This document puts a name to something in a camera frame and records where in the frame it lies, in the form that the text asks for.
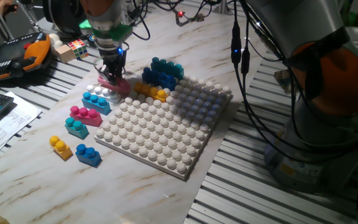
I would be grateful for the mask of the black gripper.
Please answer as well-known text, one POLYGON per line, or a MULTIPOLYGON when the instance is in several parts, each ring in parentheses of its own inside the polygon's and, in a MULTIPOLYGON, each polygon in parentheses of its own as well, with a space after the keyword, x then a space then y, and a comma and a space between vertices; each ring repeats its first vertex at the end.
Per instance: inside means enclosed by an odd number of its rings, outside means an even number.
POLYGON ((100 49, 99 54, 102 58, 103 64, 98 69, 99 75, 107 82, 110 83, 109 69, 112 67, 112 84, 116 85, 122 80, 122 73, 125 70, 126 54, 127 51, 121 47, 115 47, 112 50, 100 49))

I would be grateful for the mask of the person hand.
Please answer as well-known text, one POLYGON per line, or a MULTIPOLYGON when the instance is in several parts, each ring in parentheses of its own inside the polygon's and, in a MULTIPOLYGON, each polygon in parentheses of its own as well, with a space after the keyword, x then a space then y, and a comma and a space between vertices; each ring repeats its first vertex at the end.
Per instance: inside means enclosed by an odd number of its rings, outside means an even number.
POLYGON ((18 5, 13 0, 0 0, 0 14, 4 17, 9 13, 16 13, 18 5))

